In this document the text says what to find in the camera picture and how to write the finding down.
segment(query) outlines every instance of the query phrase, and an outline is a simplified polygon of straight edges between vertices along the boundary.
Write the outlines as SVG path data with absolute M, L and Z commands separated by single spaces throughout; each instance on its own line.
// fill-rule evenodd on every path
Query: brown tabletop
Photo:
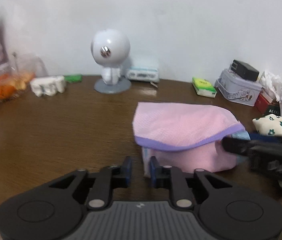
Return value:
M 260 116 L 254 107 L 231 103 L 220 93 L 215 99 L 197 96 L 190 83 L 161 80 L 157 90 L 149 83 L 134 82 L 124 93 L 105 95 L 93 90 L 98 78 L 84 77 L 54 97 L 38 98 L 28 91 L 0 105 L 0 203 L 77 168 L 96 172 L 120 164 L 126 155 L 133 158 L 131 187 L 116 189 L 114 199 L 167 199 L 167 190 L 151 189 L 143 178 L 141 147 L 132 131 L 140 101 L 224 107 L 247 131 L 254 129 L 252 119 Z M 219 174 L 282 204 L 277 182 L 249 172 L 247 163 Z

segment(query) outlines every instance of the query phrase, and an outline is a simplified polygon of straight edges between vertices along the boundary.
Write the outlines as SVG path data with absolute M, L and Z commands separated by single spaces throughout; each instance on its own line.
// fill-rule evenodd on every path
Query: gray round base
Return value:
M 108 86 L 104 83 L 102 79 L 99 79 L 94 84 L 94 89 L 100 93 L 104 94 L 117 94 L 125 90 L 128 90 L 131 87 L 131 82 L 126 78 L 120 78 L 119 82 L 114 86 Z

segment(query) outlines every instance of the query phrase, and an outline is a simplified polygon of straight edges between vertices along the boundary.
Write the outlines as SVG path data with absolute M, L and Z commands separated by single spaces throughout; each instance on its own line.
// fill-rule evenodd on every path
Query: wall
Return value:
M 99 74 L 91 39 L 117 28 L 162 78 L 214 82 L 234 58 L 282 77 L 282 0 L 0 0 L 0 25 L 8 53 L 36 53 L 49 74 Z

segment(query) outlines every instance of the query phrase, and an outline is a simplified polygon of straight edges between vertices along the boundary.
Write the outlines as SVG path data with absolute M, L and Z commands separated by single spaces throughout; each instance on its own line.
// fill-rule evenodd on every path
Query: purple edge of cloth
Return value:
M 154 150 L 159 150 L 159 151 L 166 151 L 166 152 L 172 152 L 172 151 L 184 151 L 184 150 L 189 150 L 195 147 L 199 147 L 202 145 L 205 145 L 207 143 L 210 142 L 214 142 L 214 141 L 218 141 L 221 140 L 223 137 L 235 133 L 235 132 L 239 132 L 239 131 L 244 131 L 245 128 L 241 123 L 237 123 L 235 125 L 232 125 L 230 127 L 228 127 L 227 129 L 209 137 L 209 138 L 205 138 L 204 140 L 197 142 L 195 144 L 191 144 L 188 146 L 173 146 L 173 145 L 169 145 L 169 144 L 165 144 L 165 143 L 161 143 L 159 141 L 156 140 L 152 140 L 152 139 L 148 139 L 148 138 L 143 138 L 143 137 L 139 137 L 139 136 L 135 136 L 135 140 L 136 143 L 142 147 L 147 147 L 147 148 L 151 148 Z

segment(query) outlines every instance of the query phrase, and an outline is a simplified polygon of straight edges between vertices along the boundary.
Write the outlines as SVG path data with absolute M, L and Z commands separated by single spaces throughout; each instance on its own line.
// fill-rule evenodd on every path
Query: ribbed surface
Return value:
M 166 201 L 115 201 L 88 214 L 67 240 L 214 240 L 190 212 L 176 211 Z

